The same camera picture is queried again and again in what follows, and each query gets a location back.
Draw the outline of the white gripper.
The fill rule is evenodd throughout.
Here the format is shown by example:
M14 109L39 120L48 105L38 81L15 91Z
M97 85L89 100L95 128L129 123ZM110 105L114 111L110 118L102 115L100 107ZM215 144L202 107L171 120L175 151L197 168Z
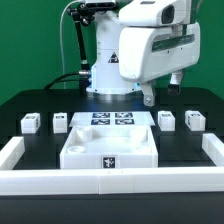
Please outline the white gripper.
M183 78L183 72L178 70L196 64L199 56L198 23L188 25L186 34L181 36L174 36L171 27L126 27L120 34L120 74L126 81L143 83L143 103L148 107L155 105L155 92L153 84L147 81L173 72L168 94L178 95Z

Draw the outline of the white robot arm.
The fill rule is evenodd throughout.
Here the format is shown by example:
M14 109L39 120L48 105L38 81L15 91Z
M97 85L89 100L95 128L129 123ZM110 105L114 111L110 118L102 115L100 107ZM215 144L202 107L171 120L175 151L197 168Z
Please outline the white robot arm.
M153 106L155 80L170 75L168 92L179 94L184 69L199 60L197 8L197 0L85 0L97 40L87 92L109 100L141 92Z

